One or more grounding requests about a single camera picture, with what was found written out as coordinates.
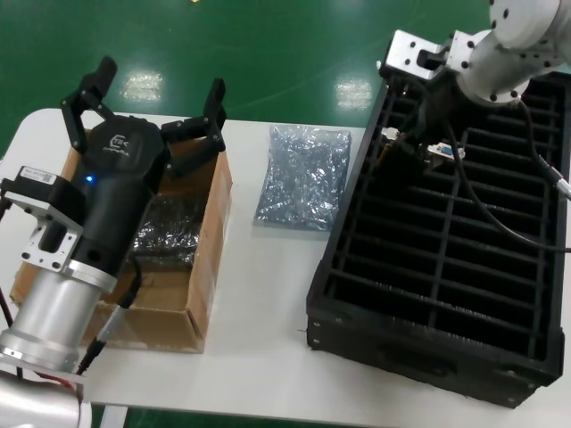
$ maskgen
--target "silver cylindrical arm joint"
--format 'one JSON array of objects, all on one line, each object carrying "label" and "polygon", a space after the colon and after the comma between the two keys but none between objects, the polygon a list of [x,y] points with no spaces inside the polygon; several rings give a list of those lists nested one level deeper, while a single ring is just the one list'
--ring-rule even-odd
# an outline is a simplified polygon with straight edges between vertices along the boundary
[{"label": "silver cylindrical arm joint", "polygon": [[0,371],[0,427],[78,428],[82,408],[90,413],[74,391],[61,385],[19,380]]},{"label": "silver cylindrical arm joint", "polygon": [[116,282],[75,261],[64,273],[40,269],[12,327],[0,334],[0,352],[49,370],[71,372],[95,305]]}]

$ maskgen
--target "clear plastic bag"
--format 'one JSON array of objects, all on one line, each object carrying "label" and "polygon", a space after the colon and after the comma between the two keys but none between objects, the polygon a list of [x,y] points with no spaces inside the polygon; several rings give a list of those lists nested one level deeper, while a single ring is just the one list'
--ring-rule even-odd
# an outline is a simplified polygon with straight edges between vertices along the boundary
[{"label": "clear plastic bag", "polygon": [[329,231],[345,188],[351,132],[270,128],[269,164],[255,218]]}]

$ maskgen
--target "green floor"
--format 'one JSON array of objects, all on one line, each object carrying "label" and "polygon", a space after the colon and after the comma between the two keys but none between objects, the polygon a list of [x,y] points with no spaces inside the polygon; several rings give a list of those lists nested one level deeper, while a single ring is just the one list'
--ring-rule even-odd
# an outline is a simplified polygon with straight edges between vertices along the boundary
[{"label": "green floor", "polygon": [[[396,29],[444,40],[489,27],[485,0],[0,0],[0,153],[31,112],[56,107],[103,55],[115,111],[199,114],[214,77],[230,119],[364,127]],[[128,426],[241,426],[133,410]]]}]

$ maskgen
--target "wire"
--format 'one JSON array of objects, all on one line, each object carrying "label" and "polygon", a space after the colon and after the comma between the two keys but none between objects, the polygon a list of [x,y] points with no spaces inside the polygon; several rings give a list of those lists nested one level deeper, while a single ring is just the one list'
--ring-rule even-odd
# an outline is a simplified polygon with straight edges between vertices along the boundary
[{"label": "wire", "polygon": [[[422,85],[419,81],[415,80],[414,78],[407,78],[407,82],[411,85],[413,85],[416,89],[418,89],[423,97],[430,102],[436,109],[438,108],[438,106],[434,103],[434,100],[432,99],[432,96],[430,95],[430,93],[428,92],[428,90],[424,87],[424,85]],[[527,109],[527,107],[525,107],[525,109],[522,109],[522,111],[526,111],[527,113],[529,113],[529,110]],[[571,248],[566,248],[566,247],[555,247],[555,246],[551,246],[551,245],[545,245],[543,243],[538,243],[532,239],[528,239],[520,234],[518,234],[517,232],[514,232],[513,230],[511,230],[509,227],[505,226],[503,223],[501,223],[488,209],[487,207],[482,203],[482,201],[480,201],[480,198],[478,198],[476,192],[474,191],[474,188],[472,187],[472,185],[470,184],[470,180],[468,179],[468,175],[466,174],[466,171],[464,170],[464,164],[462,163],[462,159],[460,158],[460,154],[459,154],[459,144],[458,141],[456,140],[456,136],[454,135],[454,131],[452,130],[452,126],[449,120],[447,120],[445,117],[442,117],[442,125],[444,128],[444,132],[446,133],[446,137],[450,140],[450,144],[452,146],[452,153],[454,154],[454,163],[456,164],[456,170],[458,171],[458,174],[460,176],[460,180],[462,181],[462,184],[464,185],[464,189],[466,190],[466,192],[468,193],[468,195],[470,196],[470,198],[472,199],[472,201],[474,202],[474,204],[476,205],[476,207],[480,210],[481,214],[487,218],[487,220],[492,223],[494,226],[496,226],[496,228],[505,236],[507,236],[510,239],[514,239],[516,241],[520,241],[521,243],[537,248],[539,250],[544,250],[544,251],[553,251],[553,252],[571,252]],[[535,147],[535,143],[534,143],[534,136],[533,136],[533,127],[532,127],[532,122],[531,122],[531,115],[529,115],[526,118],[526,125],[527,125],[527,139],[528,139],[528,145],[530,147]]]},{"label": "wire", "polygon": [[78,371],[76,372],[77,375],[84,374],[89,366],[91,366],[91,363],[93,363],[99,354],[101,354],[101,351],[107,344],[107,340],[109,337],[111,337],[115,331],[115,328],[123,319],[125,310],[130,308],[130,306],[133,304],[133,301],[135,301],[135,298],[137,297],[139,289],[143,283],[143,274],[141,273],[141,266],[139,265],[139,262],[135,256],[131,257],[131,262],[133,263],[133,268],[135,268],[135,276],[131,281],[131,285],[117,302],[117,306],[111,313],[111,316],[103,328],[99,331],[97,336],[93,338],[91,343],[89,343],[89,346],[86,350],[86,355],[79,363]]},{"label": "wire", "polygon": [[525,118],[525,138],[527,140],[527,148],[529,150],[529,155],[532,158],[535,166],[539,170],[540,174],[543,175],[546,181],[552,185],[557,185],[558,181],[563,178],[561,174],[554,169],[547,161],[537,152],[537,148],[534,140],[534,121],[532,119],[532,113],[527,108],[527,105],[521,100],[517,103],[517,107],[524,115]]},{"label": "wire", "polygon": [[73,385],[71,384],[71,382],[66,381],[65,379],[62,379],[61,377],[55,377],[55,376],[51,376],[50,374],[39,373],[39,372],[35,372],[35,373],[36,373],[36,375],[38,375],[42,379],[46,379],[47,381],[56,381],[58,383],[61,383],[62,386],[65,386],[67,389],[75,391],[75,388],[73,388]]}]

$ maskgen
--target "white table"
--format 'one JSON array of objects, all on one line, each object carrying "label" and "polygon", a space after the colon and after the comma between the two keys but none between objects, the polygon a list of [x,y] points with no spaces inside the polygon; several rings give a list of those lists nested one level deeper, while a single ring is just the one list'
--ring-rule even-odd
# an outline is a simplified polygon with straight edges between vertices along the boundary
[{"label": "white table", "polygon": [[[87,128],[99,122],[89,113]],[[157,124],[179,119],[141,117]],[[351,132],[354,160],[363,129]],[[105,350],[87,372],[95,403],[392,427],[571,424],[569,353],[566,375],[517,410],[507,410],[309,350],[305,296],[328,235],[253,226],[268,162],[269,124],[229,120],[223,135],[234,187],[206,352]],[[36,111],[18,129],[0,177],[15,177],[22,164],[58,173],[69,148],[61,113]],[[17,209],[9,210],[0,225],[5,293],[34,225],[35,219]],[[568,275],[566,283],[568,309]],[[569,311],[562,323],[571,333]]]}]

